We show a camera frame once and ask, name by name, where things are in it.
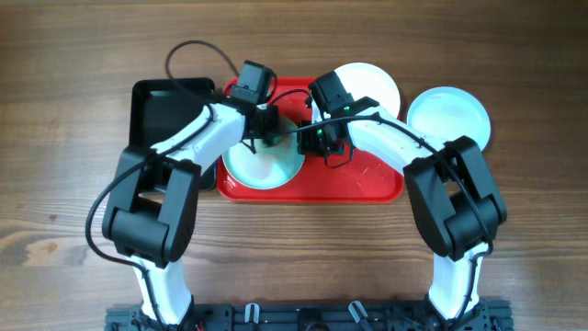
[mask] black tray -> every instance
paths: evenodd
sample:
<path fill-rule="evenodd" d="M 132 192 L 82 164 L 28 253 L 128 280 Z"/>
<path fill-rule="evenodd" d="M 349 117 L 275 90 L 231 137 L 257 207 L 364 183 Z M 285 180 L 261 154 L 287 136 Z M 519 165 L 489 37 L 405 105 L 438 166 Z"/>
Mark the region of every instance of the black tray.
<path fill-rule="evenodd" d="M 210 96 L 214 83 L 209 78 L 182 78 L 178 81 L 190 90 Z M 204 105 L 177 91 L 167 79 L 142 80 L 132 88 L 129 144 L 149 147 L 164 141 L 194 120 Z M 216 184 L 216 163 L 200 179 L 200 190 Z"/>

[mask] red tray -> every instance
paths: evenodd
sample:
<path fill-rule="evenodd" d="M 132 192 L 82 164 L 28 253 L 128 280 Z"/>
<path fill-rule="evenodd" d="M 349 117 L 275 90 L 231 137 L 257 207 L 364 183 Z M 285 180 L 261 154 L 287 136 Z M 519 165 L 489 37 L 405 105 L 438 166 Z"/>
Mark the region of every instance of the red tray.
<path fill-rule="evenodd" d="M 280 77 L 276 95 L 293 88 L 308 88 L 315 78 Z M 277 102 L 279 112 L 295 123 L 310 120 L 312 111 L 304 106 L 304 94 L 296 93 Z M 330 164 L 348 159 L 333 155 Z M 320 202 L 320 203 L 386 203 L 396 200 L 402 193 L 402 176 L 372 154 L 355 151 L 353 161 L 337 169 L 324 165 L 320 156 L 306 156 L 299 173 L 288 183 L 272 189 L 247 188 L 229 175 L 222 162 L 218 162 L 217 189 L 229 200 L 239 202 Z"/>

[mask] black mounting bracket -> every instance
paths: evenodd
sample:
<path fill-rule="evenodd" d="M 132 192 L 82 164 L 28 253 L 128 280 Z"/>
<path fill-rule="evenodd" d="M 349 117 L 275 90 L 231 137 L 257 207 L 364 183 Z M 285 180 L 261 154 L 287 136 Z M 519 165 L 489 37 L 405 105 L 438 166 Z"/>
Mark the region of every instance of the black mounting bracket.
<path fill-rule="evenodd" d="M 446 143 L 439 152 L 454 166 L 459 178 L 475 200 L 490 238 L 506 221 L 506 205 L 484 161 L 480 147 L 463 136 Z M 431 155 L 415 159 L 404 169 L 404 181 L 413 207 L 416 227 L 426 244 L 441 257 L 457 261 L 481 242 L 482 229 L 464 193 L 449 196 L 444 183 L 447 172 Z"/>
<path fill-rule="evenodd" d="M 309 89 L 323 120 L 326 120 L 325 114 L 328 114 L 330 119 L 341 119 L 379 106 L 378 101 L 369 97 L 354 100 L 353 96 L 345 90 L 336 72 L 330 72 L 317 78 L 309 85 Z M 304 127 L 309 124 L 311 124 L 309 121 L 303 121 L 300 126 Z M 300 131 L 298 143 L 299 154 L 322 156 L 325 159 L 325 165 L 331 168 L 343 166 L 349 163 L 353 157 L 354 145 L 349 138 L 346 121 L 327 123 L 320 129 L 313 131 Z M 339 165 L 329 165 L 329 156 L 343 154 L 345 144 L 351 148 L 350 159 Z"/>
<path fill-rule="evenodd" d="M 129 146 L 119 159 L 117 176 L 155 151 Z M 102 235 L 117 252 L 149 259 L 158 268 L 177 261 L 186 251 L 196 222 L 200 165 L 164 158 L 135 171 L 110 192 Z M 142 198 L 143 191 L 165 189 L 164 203 Z"/>
<path fill-rule="evenodd" d="M 272 77 L 276 77 L 276 74 L 271 69 L 246 60 L 239 73 L 237 84 L 232 86 L 231 97 L 254 105 L 266 103 L 272 97 L 267 95 Z"/>

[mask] white plate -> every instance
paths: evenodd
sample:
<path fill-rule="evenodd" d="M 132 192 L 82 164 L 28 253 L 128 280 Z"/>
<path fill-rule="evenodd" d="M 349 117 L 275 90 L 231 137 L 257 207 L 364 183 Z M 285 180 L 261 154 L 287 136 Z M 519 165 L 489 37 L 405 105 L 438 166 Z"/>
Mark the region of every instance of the white plate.
<path fill-rule="evenodd" d="M 281 117 L 280 130 L 297 128 L 291 120 Z M 272 189 L 288 183 L 302 168 L 304 155 L 298 154 L 296 133 L 279 137 L 281 142 L 266 147 L 260 139 L 254 140 L 256 154 L 242 143 L 231 147 L 222 155 L 229 175 L 248 188 Z"/>
<path fill-rule="evenodd" d="M 490 118 L 470 93 L 455 87 L 435 87 L 418 96 L 408 110 L 406 123 L 423 133 L 454 141 L 465 135 L 481 150 L 490 140 Z"/>
<path fill-rule="evenodd" d="M 388 73 L 369 63 L 350 63 L 334 70 L 354 100 L 371 97 L 394 118 L 401 111 L 401 93 Z"/>

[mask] table surface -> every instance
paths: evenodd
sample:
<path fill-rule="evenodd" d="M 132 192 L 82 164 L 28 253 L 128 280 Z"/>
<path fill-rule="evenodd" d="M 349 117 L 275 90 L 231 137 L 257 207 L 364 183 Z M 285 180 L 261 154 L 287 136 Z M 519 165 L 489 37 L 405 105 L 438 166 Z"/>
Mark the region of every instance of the table surface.
<path fill-rule="evenodd" d="M 510 300 L 519 330 L 588 328 L 585 2 L 19 3 L 0 6 L 0 330 L 100 330 L 107 307 L 140 301 L 129 268 L 89 251 L 84 221 L 127 144 L 132 85 L 164 77 L 189 39 L 283 76 L 374 63 L 407 100 L 472 93 L 492 119 L 485 156 L 509 213 L 480 293 Z M 231 78 L 196 47 L 173 70 Z M 196 302 L 383 302 L 423 298 L 432 257 L 405 192 L 388 205 L 255 205 L 212 191 L 185 262 Z"/>

